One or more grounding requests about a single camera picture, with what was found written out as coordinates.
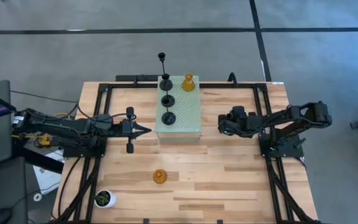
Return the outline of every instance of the wooden tabletop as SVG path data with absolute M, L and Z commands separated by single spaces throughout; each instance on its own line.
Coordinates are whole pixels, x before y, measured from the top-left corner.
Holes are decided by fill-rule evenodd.
M 86 114 L 93 114 L 99 83 L 84 83 L 80 106 Z M 284 85 L 267 83 L 267 87 L 273 112 L 285 109 L 288 98 Z M 217 128 L 218 115 L 228 113 L 233 106 L 242 105 L 246 112 L 256 111 L 252 90 L 205 88 L 200 94 L 200 141 L 159 142 L 152 131 L 134 141 L 134 154 L 126 154 L 127 139 L 108 140 L 96 190 L 111 190 L 117 195 L 117 202 L 113 208 L 94 206 L 93 223 L 142 223 L 144 218 L 149 218 L 151 223 L 216 223 L 219 219 L 224 223 L 275 222 L 265 160 L 260 155 L 257 136 L 252 139 L 226 136 Z M 109 114 L 124 113 L 128 106 L 133 106 L 137 122 L 155 129 L 157 101 L 157 91 L 153 88 L 114 89 Z M 261 103 L 265 112 L 262 97 Z M 54 216 L 57 216 L 63 181 L 75 160 L 65 161 Z M 68 179 L 62 211 L 78 191 L 83 161 L 77 163 Z M 284 158 L 283 163 L 290 193 L 306 214 L 317 219 L 305 168 L 292 158 Z M 167 171 L 164 184 L 153 181 L 156 169 Z M 281 194 L 279 198 L 282 216 L 286 218 Z M 87 203 L 88 195 L 83 201 L 81 218 L 85 218 Z

